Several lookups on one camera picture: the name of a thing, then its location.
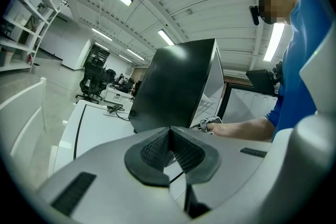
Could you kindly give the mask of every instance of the sleeve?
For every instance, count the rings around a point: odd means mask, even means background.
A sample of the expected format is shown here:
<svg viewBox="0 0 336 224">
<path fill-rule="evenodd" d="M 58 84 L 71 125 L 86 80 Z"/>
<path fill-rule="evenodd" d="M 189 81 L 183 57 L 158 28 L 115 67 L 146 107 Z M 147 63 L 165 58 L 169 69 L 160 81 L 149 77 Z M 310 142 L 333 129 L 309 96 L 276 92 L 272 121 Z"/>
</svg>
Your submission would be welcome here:
<svg viewBox="0 0 336 224">
<path fill-rule="evenodd" d="M 284 101 L 284 95 L 283 95 L 283 86 L 280 85 L 279 92 L 278 92 L 278 101 L 275 104 L 275 107 L 273 110 L 271 110 L 265 117 L 273 124 L 274 127 L 277 127 L 279 118 L 280 118 L 280 112 L 282 107 L 282 102 Z"/>
</svg>

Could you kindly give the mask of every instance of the man in blue shirt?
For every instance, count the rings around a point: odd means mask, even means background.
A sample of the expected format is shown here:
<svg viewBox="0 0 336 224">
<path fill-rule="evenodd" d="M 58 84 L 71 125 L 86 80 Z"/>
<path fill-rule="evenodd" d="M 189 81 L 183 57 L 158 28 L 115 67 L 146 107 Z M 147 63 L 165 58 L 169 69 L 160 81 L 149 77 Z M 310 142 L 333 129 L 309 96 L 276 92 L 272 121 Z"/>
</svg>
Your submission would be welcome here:
<svg viewBox="0 0 336 224">
<path fill-rule="evenodd" d="M 328 0 L 259 0 L 259 16 L 268 24 L 284 23 L 293 29 L 285 50 L 278 101 L 261 119 L 241 123 L 208 124 L 215 135 L 268 141 L 278 131 L 293 128 L 305 116 L 316 111 L 299 71 L 326 36 L 334 12 Z"/>
</svg>

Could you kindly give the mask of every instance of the blue shirt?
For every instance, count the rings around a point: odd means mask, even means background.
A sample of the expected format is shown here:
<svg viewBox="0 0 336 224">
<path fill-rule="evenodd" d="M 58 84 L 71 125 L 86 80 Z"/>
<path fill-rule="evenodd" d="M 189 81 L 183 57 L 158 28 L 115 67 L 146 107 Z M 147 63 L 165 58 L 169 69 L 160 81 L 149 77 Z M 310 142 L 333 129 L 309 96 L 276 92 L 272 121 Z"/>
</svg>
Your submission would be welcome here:
<svg viewBox="0 0 336 224">
<path fill-rule="evenodd" d="M 290 14 L 292 39 L 282 60 L 284 86 L 281 84 L 278 101 L 266 118 L 276 128 L 293 128 L 305 116 L 316 111 L 299 71 L 326 36 L 332 21 L 326 0 L 299 0 Z"/>
</svg>

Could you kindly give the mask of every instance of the black screen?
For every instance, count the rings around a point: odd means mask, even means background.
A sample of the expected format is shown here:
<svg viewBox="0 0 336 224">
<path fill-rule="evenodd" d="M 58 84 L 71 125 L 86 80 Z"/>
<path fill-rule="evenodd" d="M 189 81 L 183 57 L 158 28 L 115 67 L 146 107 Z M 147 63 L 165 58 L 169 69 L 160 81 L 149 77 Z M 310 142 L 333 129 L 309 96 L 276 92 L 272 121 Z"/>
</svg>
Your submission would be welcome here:
<svg viewBox="0 0 336 224">
<path fill-rule="evenodd" d="M 189 127 L 208 77 L 215 39 L 160 48 L 136 95 L 129 119 L 137 132 Z"/>
</svg>

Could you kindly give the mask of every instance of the forearm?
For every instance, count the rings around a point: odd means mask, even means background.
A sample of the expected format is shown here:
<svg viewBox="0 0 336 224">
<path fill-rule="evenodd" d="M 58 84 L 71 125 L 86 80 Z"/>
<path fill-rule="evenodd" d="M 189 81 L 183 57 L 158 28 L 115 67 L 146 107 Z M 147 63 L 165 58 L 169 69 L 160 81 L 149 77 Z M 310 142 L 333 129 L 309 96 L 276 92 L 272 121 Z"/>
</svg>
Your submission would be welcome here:
<svg viewBox="0 0 336 224">
<path fill-rule="evenodd" d="M 269 141 L 275 130 L 265 117 L 239 123 L 217 124 L 211 129 L 215 135 L 257 141 Z"/>
</svg>

